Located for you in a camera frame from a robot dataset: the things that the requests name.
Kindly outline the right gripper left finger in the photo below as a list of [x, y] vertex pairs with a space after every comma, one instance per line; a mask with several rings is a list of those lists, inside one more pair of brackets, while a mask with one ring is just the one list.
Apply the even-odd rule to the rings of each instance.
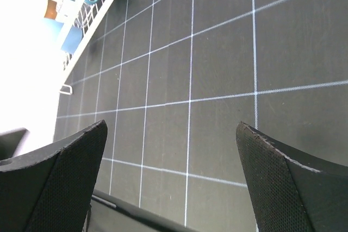
[[1, 231], [82, 231], [107, 135], [100, 120], [1, 160]]

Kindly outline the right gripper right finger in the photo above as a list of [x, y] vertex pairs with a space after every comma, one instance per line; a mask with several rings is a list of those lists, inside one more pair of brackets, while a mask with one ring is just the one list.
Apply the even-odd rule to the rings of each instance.
[[259, 231], [347, 231], [347, 167], [240, 122], [236, 143]]

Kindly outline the light blue plastic tumbler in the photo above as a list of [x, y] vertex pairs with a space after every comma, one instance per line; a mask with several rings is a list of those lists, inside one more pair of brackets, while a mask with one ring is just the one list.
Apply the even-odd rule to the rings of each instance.
[[71, 27], [66, 39], [64, 40], [61, 50], [68, 54], [74, 54], [82, 40], [82, 37], [83, 32], [81, 28], [75, 26]]

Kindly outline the metal cup with brown base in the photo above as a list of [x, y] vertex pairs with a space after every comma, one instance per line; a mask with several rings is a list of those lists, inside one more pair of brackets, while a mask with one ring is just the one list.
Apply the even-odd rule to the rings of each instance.
[[57, 18], [57, 2], [54, 0], [47, 0], [47, 8], [44, 18], [56, 20]]

